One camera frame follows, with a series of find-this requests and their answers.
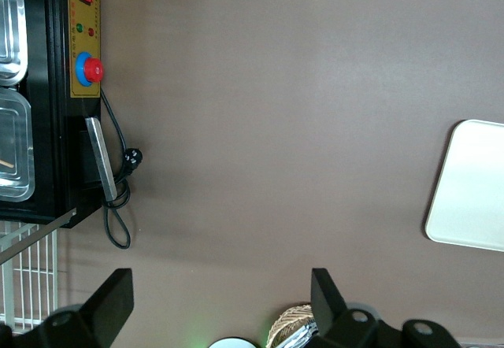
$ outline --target black machine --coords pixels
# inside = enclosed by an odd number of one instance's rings
[[[31,106],[35,187],[26,200],[0,201],[0,219],[48,224],[76,208],[70,228],[102,206],[85,123],[100,116],[99,3],[24,0],[28,70],[10,90]]]

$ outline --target stainless steel tray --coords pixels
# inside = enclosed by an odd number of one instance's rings
[[[35,189],[32,115],[26,99],[0,87],[0,201],[28,200]]]
[[[24,0],[0,0],[0,86],[20,82],[28,67]]]

